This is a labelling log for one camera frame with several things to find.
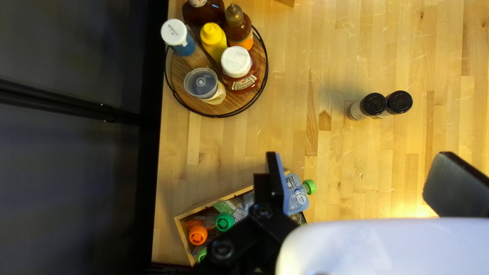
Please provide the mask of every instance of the clear plastic cap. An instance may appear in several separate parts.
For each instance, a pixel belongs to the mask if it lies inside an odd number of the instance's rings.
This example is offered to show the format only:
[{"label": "clear plastic cap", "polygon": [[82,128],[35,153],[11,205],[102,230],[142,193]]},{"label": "clear plastic cap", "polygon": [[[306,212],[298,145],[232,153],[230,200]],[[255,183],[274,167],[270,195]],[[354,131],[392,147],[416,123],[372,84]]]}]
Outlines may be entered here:
[{"label": "clear plastic cap", "polygon": [[198,98],[211,98],[217,91],[217,75],[208,68],[197,68],[185,76],[185,90]]}]

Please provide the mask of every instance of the bottle label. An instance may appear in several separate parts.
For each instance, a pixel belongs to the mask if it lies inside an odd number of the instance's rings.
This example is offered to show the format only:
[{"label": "bottle label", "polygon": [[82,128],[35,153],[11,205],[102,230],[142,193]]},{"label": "bottle label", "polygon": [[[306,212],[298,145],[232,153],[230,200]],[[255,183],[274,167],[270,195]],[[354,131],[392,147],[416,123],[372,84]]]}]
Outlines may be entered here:
[{"label": "bottle label", "polygon": [[240,81],[236,81],[233,83],[233,86],[231,87],[233,90],[242,90],[245,88],[248,88],[249,86],[253,85],[256,81],[256,76],[250,75],[247,78],[244,78]]},{"label": "bottle label", "polygon": [[285,178],[285,182],[287,183],[288,189],[292,189],[292,188],[297,187],[297,184],[295,183],[294,177]]},{"label": "bottle label", "polygon": [[361,102],[361,100],[353,103],[350,106],[350,109],[348,111],[350,113],[350,116],[354,120],[364,120],[364,119],[368,118],[368,116],[366,116],[364,113],[362,113],[362,110],[360,109],[360,102]]},{"label": "bottle label", "polygon": [[241,46],[247,50],[250,50],[253,46],[253,32],[250,31],[246,38],[241,41],[229,40],[229,44],[231,46]]},{"label": "bottle label", "polygon": [[299,189],[294,190],[294,194],[295,194],[295,198],[299,204],[303,205],[306,203],[306,196],[301,194],[301,190],[299,190]]},{"label": "bottle label", "polygon": [[207,3],[207,0],[188,0],[188,2],[193,6],[193,7],[202,7]]}]

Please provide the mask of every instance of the black wire rim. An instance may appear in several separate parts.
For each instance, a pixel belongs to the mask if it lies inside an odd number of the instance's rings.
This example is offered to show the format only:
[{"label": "black wire rim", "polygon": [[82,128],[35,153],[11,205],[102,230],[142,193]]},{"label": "black wire rim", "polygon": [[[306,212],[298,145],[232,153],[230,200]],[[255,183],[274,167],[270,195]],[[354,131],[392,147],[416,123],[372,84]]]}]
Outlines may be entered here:
[{"label": "black wire rim", "polygon": [[[184,106],[187,110],[189,110],[191,112],[194,112],[196,114],[199,114],[201,116],[211,117],[211,118],[225,118],[225,117],[230,117],[230,116],[237,115],[237,114],[243,112],[244,110],[248,109],[251,105],[253,105],[253,103],[255,103],[258,100],[258,98],[260,97],[260,95],[263,92],[263,89],[265,88],[265,85],[267,84],[267,79],[268,79],[268,55],[267,55],[267,48],[265,47],[265,43],[263,42],[262,36],[258,32],[258,30],[255,28],[255,26],[251,26],[251,27],[253,28],[254,36],[255,37],[258,37],[258,41],[260,42],[260,45],[263,48],[263,52],[265,53],[265,61],[266,61],[265,75],[263,76],[262,85],[260,86],[260,89],[258,89],[258,92],[256,92],[255,96],[250,101],[248,101],[246,104],[244,104],[243,106],[241,106],[240,108],[238,108],[238,109],[236,109],[236,110],[234,110],[232,112],[229,112],[229,113],[226,113],[226,114],[222,114],[222,115],[208,115],[208,114],[204,114],[204,113],[201,113],[201,112],[199,112],[197,110],[192,109],[185,102],[183,102],[183,100],[177,94],[177,91],[175,90],[175,88],[173,87],[173,85],[170,84],[170,81],[168,80],[168,74],[167,74],[167,71],[168,70],[165,68],[165,80],[166,80],[166,84],[168,84],[168,87],[170,87],[170,89],[172,90],[173,97],[180,103],[180,105]],[[168,50],[169,49],[170,49],[170,47],[167,47],[166,52],[165,52],[165,59],[164,59],[165,60],[165,63],[167,62]]]}]

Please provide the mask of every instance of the nutrition label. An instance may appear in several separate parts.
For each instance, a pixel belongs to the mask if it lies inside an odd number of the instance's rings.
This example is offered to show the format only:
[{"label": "nutrition label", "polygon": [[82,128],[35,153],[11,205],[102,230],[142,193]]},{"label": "nutrition label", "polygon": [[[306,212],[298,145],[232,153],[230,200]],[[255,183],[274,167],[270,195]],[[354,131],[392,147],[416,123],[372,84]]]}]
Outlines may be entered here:
[{"label": "nutrition label", "polygon": [[287,188],[292,189],[297,187],[294,177],[285,178],[285,181],[287,182]]}]

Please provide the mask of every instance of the wood grain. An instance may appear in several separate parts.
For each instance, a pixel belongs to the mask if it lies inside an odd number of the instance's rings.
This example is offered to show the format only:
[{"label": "wood grain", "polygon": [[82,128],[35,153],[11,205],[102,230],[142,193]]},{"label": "wood grain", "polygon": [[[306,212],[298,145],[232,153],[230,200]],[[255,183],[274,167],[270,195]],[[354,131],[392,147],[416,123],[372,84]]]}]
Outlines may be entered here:
[{"label": "wood grain", "polygon": [[[249,186],[266,151],[316,180],[310,222],[436,216],[422,188],[440,151],[489,172],[489,2],[233,2],[264,39],[268,83],[225,119],[189,113],[164,87],[153,261],[188,264],[173,217]],[[182,4],[170,0],[170,18]],[[406,114],[345,118],[350,102],[396,90],[414,98]]]}]

